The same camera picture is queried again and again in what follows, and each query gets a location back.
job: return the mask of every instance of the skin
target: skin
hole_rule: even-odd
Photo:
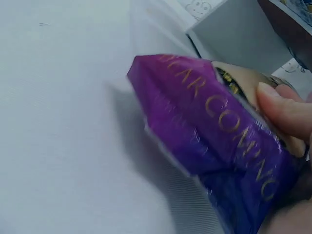
[[[214,67],[218,67],[223,69],[224,71],[228,72],[232,75],[232,77],[236,80],[244,94],[246,95],[246,98],[248,102],[255,107],[256,109],[259,109],[259,103],[256,96],[256,90],[257,86],[260,82],[269,84],[271,86],[274,86],[274,83],[270,82],[268,78],[266,78],[263,74],[256,72],[254,70],[242,68],[239,66],[217,62],[212,62]],[[288,151],[295,155],[296,157],[302,157],[305,152],[305,144],[300,139],[297,139],[295,137],[292,137],[288,134],[285,134],[284,132],[280,131],[279,129],[275,128],[274,125],[270,125],[271,129],[274,130],[274,132],[277,133],[277,135],[284,140],[284,142],[287,145]]]
[[[286,85],[276,89],[260,83],[257,88],[260,109],[280,130],[311,145],[312,104],[305,103]],[[311,234],[312,199],[279,211],[261,234]]]

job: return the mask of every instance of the white surface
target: white surface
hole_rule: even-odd
[[[291,59],[257,1],[220,2],[192,29],[205,48],[213,48],[223,62],[266,74]]]
[[[125,79],[128,11],[128,0],[1,6],[2,234],[220,231],[143,131]]]
[[[222,0],[177,0],[196,20],[203,18]]]

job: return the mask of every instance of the white table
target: white table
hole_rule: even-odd
[[[128,0],[1,5],[2,234],[220,230],[143,132],[125,78],[128,11]]]

